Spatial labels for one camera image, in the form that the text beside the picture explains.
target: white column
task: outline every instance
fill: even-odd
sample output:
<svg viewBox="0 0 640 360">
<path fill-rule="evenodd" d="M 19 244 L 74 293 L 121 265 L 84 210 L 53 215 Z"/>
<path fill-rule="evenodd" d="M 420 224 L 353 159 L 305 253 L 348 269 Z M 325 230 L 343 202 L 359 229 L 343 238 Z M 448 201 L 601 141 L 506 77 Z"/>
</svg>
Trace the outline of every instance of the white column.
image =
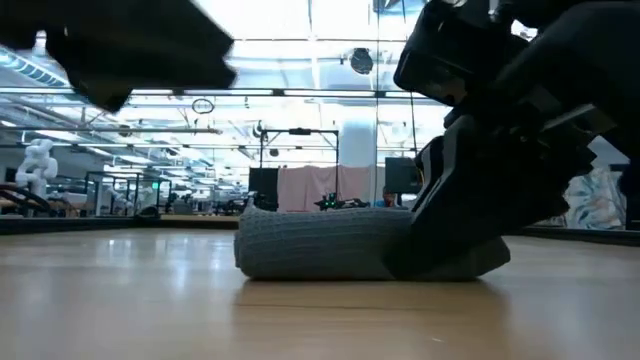
<svg viewBox="0 0 640 360">
<path fill-rule="evenodd" d="M 340 129 L 339 164 L 347 167 L 369 168 L 368 194 L 362 201 L 373 202 L 376 193 L 376 143 L 375 118 L 348 117 Z"/>
</svg>

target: white robot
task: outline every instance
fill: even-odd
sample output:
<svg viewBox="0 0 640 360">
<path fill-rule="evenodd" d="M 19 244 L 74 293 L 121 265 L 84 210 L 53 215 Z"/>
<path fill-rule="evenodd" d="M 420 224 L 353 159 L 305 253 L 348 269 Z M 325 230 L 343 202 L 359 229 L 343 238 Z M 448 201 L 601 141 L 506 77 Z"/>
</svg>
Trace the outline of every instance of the white robot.
<svg viewBox="0 0 640 360">
<path fill-rule="evenodd" d="M 51 140 L 31 141 L 25 149 L 25 159 L 16 172 L 16 184 L 19 187 L 29 185 L 29 191 L 41 198 L 47 195 L 47 181 L 58 176 L 58 162 L 49 154 L 52 147 Z"/>
<path fill-rule="evenodd" d="M 117 192 L 112 185 L 107 186 L 107 193 L 113 196 L 113 202 L 116 204 L 122 204 L 127 209 L 133 208 L 133 203 L 129 201 L 124 194 Z"/>
<path fill-rule="evenodd" d="M 107 193 L 113 196 L 113 201 L 116 204 L 121 204 L 126 209 L 131 210 L 134 208 L 133 201 L 135 200 L 135 193 L 131 192 L 127 198 L 124 194 L 117 192 L 112 185 L 107 186 Z M 147 197 L 153 193 L 153 190 L 148 188 L 141 188 L 138 191 L 138 202 L 135 204 L 136 211 L 140 210 L 142 204 L 147 200 Z"/>
</svg>

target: humanoid robot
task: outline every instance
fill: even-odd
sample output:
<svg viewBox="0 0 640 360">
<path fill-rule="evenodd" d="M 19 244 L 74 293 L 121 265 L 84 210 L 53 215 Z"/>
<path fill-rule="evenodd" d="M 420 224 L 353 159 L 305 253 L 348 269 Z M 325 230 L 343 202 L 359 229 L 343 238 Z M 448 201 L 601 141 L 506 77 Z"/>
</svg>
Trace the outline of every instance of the humanoid robot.
<svg viewBox="0 0 640 360">
<path fill-rule="evenodd" d="M 113 188 L 113 185 L 108 185 L 105 191 L 107 192 L 107 194 L 112 196 L 114 204 L 120 205 L 127 210 L 133 209 L 133 203 L 129 201 L 129 199 L 127 199 L 125 194 L 116 191 L 116 189 Z"/>
<path fill-rule="evenodd" d="M 49 154 L 53 142 L 36 139 L 25 149 L 25 158 L 16 171 L 18 187 L 29 186 L 29 191 L 40 198 L 46 198 L 47 180 L 58 176 L 58 162 Z"/>
</svg>

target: black metal frame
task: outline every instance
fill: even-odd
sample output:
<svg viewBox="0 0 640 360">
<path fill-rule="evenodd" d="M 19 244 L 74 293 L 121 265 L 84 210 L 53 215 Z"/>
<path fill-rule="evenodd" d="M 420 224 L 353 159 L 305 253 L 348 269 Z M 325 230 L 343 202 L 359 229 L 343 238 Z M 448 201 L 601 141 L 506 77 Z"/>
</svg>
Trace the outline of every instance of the black metal frame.
<svg viewBox="0 0 640 360">
<path fill-rule="evenodd" d="M 25 199 L 21 199 L 11 193 L 22 195 L 25 197 Z M 15 185 L 0 184 L 0 198 L 5 198 L 16 204 L 16 206 L 18 207 L 44 213 L 49 213 L 51 211 L 51 206 L 49 205 L 49 202 L 47 202 L 47 200 L 41 198 L 40 196 L 32 193 L 29 190 Z"/>
<path fill-rule="evenodd" d="M 267 143 L 266 145 L 264 144 L 267 134 L 269 133 L 275 133 L 276 136 L 274 136 L 273 139 L 271 139 L 271 141 L 269 143 Z M 340 132 L 338 130 L 316 130 L 316 129 L 303 129 L 303 128 L 296 128 L 296 129 L 262 129 L 260 130 L 260 169 L 262 169 L 262 163 L 263 163 L 263 153 L 264 153 L 264 148 L 265 146 L 269 146 L 269 144 L 271 144 L 271 142 L 273 142 L 273 140 L 275 140 L 278 135 L 282 134 L 282 133 L 287 133 L 289 135 L 294 135 L 294 136 L 309 136 L 311 134 L 333 134 L 336 137 L 336 199 L 339 199 L 340 196 L 340 191 L 338 190 L 338 185 L 339 185 L 339 176 L 338 176 L 338 169 L 339 169 L 339 160 L 340 160 Z"/>
<path fill-rule="evenodd" d="M 140 182 L 146 182 L 146 181 L 153 181 L 154 183 L 158 183 L 158 191 L 156 193 L 156 207 L 159 209 L 160 208 L 160 185 L 163 182 L 168 182 L 169 183 L 169 194 L 171 194 L 171 189 L 173 188 L 173 182 L 171 180 L 167 180 L 167 179 L 163 179 L 161 177 L 157 177 L 157 176 L 151 176 L 151 175 L 144 175 L 144 174 L 135 174 L 136 178 L 135 180 L 128 178 L 128 177 L 122 177 L 122 176 L 118 176 L 118 174 L 131 174 L 129 172 L 124 172 L 124 171 L 87 171 L 84 180 L 84 193 L 85 195 L 88 195 L 89 193 L 89 182 L 91 181 L 91 177 L 92 176 L 100 176 L 100 177 L 109 177 L 109 178 L 113 178 L 113 183 L 112 186 L 115 189 L 115 185 L 116 185 L 116 180 L 117 179 L 121 179 L 121 180 L 125 180 L 127 182 L 127 192 L 125 194 L 125 197 L 128 199 L 129 198 L 129 194 L 130 194 L 130 188 L 131 188 L 131 184 L 133 182 L 135 182 L 136 188 L 134 190 L 134 198 L 133 198 L 133 203 L 134 206 L 135 204 L 138 203 L 138 189 L 139 189 L 139 185 Z M 94 181 L 94 186 L 95 186 L 95 194 L 97 196 L 98 194 L 98 187 L 100 186 L 100 182 L 99 181 Z M 113 205 L 114 205 L 114 198 L 113 196 L 111 196 L 111 204 L 109 206 L 109 215 L 113 215 Z M 97 207 L 98 207 L 98 202 L 97 199 L 94 202 L 93 205 L 93 212 L 94 214 L 97 214 Z M 128 216 L 128 209 L 125 209 L 124 212 L 125 216 Z"/>
</svg>

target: gray fabric pillow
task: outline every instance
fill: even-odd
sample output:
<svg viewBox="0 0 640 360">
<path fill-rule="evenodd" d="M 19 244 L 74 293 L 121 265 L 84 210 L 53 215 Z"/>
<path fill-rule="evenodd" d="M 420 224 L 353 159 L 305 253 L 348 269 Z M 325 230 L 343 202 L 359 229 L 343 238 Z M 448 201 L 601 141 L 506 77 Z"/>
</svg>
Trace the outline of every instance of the gray fabric pillow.
<svg viewBox="0 0 640 360">
<path fill-rule="evenodd" d="M 247 209 L 235 236 L 236 266 L 254 279 L 393 280 L 382 256 L 409 236 L 411 218 L 409 211 L 385 208 L 315 213 Z M 509 260 L 509 249 L 498 238 L 419 280 L 472 280 Z"/>
</svg>

